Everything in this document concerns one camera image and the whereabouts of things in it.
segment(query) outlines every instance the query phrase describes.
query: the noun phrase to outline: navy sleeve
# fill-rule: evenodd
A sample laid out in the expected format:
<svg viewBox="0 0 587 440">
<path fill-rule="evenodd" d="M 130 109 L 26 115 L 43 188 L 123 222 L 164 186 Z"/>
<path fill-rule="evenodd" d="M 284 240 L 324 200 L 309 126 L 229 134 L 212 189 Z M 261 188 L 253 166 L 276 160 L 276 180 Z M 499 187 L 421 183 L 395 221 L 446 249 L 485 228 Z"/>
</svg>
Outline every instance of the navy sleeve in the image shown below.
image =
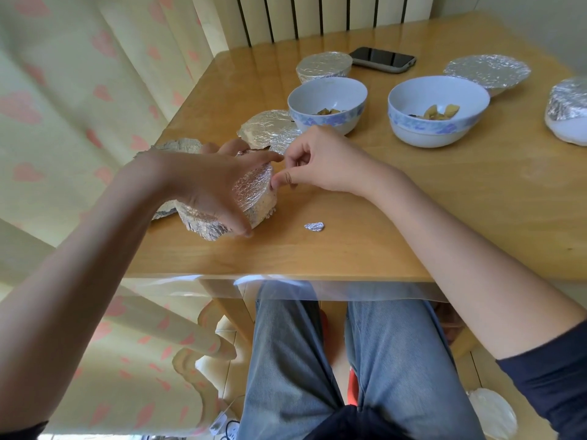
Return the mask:
<svg viewBox="0 0 587 440">
<path fill-rule="evenodd" d="M 587 439 L 587 321 L 498 364 L 560 440 Z"/>
<path fill-rule="evenodd" d="M 46 426 L 47 422 L 45 421 L 33 426 L 32 428 L 0 434 L 0 440 L 35 440 L 38 436 L 41 435 Z"/>
</svg>

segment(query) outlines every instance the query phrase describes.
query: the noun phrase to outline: aluminum foil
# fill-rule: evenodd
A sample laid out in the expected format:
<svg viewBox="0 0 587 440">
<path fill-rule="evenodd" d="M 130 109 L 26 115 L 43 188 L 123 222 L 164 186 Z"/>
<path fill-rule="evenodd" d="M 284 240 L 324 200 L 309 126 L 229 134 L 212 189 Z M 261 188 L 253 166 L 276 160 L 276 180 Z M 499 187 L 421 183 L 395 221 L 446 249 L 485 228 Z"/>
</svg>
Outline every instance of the aluminum foil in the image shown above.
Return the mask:
<svg viewBox="0 0 587 440">
<path fill-rule="evenodd" d="M 201 147 L 202 143 L 199 140 L 184 138 L 180 140 L 171 140 L 161 145 L 155 145 L 153 148 L 161 149 L 163 151 L 177 151 L 197 154 L 200 152 Z M 159 207 L 159 210 L 157 210 L 153 216 L 153 220 L 165 218 L 166 216 L 170 216 L 176 212 L 177 210 L 175 209 L 175 201 L 168 200 L 161 207 Z"/>
<path fill-rule="evenodd" d="M 237 135 L 253 149 L 271 147 L 271 151 L 284 154 L 301 133 L 288 111 L 270 110 L 247 120 Z"/>
<path fill-rule="evenodd" d="M 268 218 L 277 204 L 277 191 L 271 189 L 271 176 L 273 167 L 268 163 L 241 177 L 232 190 L 252 228 Z M 214 216 L 201 213 L 178 200 L 175 201 L 175 207 L 187 229 L 198 233 L 205 240 L 217 240 L 229 232 Z"/>
<path fill-rule="evenodd" d="M 322 52 L 308 56 L 296 66 L 302 83 L 322 77 L 346 77 L 353 66 L 353 58 L 344 52 Z"/>
<path fill-rule="evenodd" d="M 444 69 L 447 75 L 462 77 L 491 90 L 513 88 L 531 73 L 524 62 L 500 55 L 467 56 L 452 60 Z"/>
<path fill-rule="evenodd" d="M 312 232 L 321 232 L 324 229 L 324 222 L 313 222 L 305 224 L 304 228 L 307 228 Z"/>
<path fill-rule="evenodd" d="M 554 121 L 587 117 L 587 77 L 573 77 L 555 85 L 547 115 Z"/>
</svg>

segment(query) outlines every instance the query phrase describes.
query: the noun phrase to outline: hand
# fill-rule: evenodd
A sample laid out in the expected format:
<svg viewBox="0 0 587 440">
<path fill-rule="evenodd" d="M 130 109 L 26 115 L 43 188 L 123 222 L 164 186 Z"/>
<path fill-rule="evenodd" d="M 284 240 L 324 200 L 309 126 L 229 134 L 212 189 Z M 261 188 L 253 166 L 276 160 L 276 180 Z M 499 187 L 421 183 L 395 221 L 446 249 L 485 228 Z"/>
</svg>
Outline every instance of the hand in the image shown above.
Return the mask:
<svg viewBox="0 0 587 440">
<path fill-rule="evenodd" d="M 239 157 L 249 149 L 241 139 L 225 143 L 220 149 L 212 143 L 201 154 L 147 151 L 165 179 L 167 195 L 190 207 L 214 216 L 238 235 L 251 234 L 251 224 L 232 194 L 236 182 L 246 173 L 269 162 L 281 162 L 283 156 L 273 151 L 255 151 Z"/>
<path fill-rule="evenodd" d="M 272 188 L 312 184 L 364 196 L 368 177 L 380 162 L 331 126 L 312 126 L 285 151 L 286 168 L 271 179 Z"/>
</svg>

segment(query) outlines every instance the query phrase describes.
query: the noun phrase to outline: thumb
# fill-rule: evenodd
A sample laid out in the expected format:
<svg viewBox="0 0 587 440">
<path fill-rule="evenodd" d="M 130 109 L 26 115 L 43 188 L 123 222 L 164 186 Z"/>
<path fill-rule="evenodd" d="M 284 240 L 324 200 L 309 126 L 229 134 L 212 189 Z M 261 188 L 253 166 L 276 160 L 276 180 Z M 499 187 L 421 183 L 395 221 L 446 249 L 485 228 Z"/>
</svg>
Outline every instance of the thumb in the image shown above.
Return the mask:
<svg viewBox="0 0 587 440">
<path fill-rule="evenodd" d="M 251 224 L 234 199 L 226 198 L 218 205 L 218 211 L 215 213 L 217 220 L 237 235 L 252 236 Z"/>
<path fill-rule="evenodd" d="M 271 178 L 271 188 L 278 189 L 283 185 L 297 185 L 308 183 L 308 165 L 286 168 Z"/>
</svg>

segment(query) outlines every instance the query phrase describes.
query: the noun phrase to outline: table leg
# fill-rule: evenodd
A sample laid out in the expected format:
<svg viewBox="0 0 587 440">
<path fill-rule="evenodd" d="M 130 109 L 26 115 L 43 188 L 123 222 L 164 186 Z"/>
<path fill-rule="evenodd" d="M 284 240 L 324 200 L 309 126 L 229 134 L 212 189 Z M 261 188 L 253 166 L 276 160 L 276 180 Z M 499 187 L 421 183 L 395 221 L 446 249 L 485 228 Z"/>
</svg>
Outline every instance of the table leg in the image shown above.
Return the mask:
<svg viewBox="0 0 587 440">
<path fill-rule="evenodd" d="M 253 346 L 255 325 L 246 308 L 241 292 L 229 279 L 200 279 L 200 284 L 212 297 L 246 343 Z"/>
<path fill-rule="evenodd" d="M 450 345 L 450 349 L 452 351 L 452 356 L 454 357 L 455 361 L 458 360 L 463 355 L 466 355 L 471 350 L 474 349 L 476 345 L 479 344 L 479 341 L 471 332 L 471 329 L 465 327 L 460 333 L 459 336 L 452 342 Z"/>
</svg>

